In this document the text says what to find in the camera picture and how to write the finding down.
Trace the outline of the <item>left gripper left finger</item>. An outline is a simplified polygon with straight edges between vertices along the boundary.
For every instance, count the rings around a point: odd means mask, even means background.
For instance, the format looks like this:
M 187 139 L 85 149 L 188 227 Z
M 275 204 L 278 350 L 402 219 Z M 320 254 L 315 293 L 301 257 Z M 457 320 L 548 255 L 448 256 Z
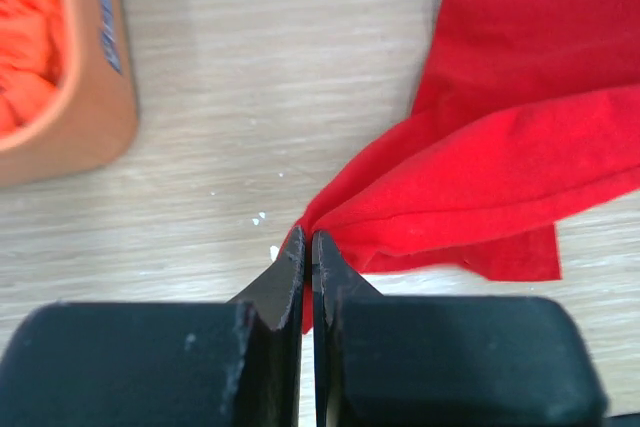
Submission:
M 1 359 L 5 426 L 294 426 L 305 235 L 231 300 L 56 302 Z

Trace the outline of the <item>red t shirt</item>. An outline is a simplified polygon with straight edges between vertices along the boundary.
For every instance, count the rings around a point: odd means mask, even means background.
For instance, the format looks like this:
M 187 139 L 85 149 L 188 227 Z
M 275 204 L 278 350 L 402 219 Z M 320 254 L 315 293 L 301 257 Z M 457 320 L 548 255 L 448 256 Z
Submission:
M 363 274 L 561 276 L 556 223 L 639 187 L 639 0 L 441 0 L 409 116 L 307 206 Z

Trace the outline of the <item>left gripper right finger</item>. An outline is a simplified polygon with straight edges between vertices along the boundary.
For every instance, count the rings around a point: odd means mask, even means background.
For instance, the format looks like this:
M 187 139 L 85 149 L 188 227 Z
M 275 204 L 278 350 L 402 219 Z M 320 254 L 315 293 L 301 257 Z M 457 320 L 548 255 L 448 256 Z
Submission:
M 602 426 L 573 319 L 532 296 L 391 296 L 325 232 L 312 251 L 320 426 Z

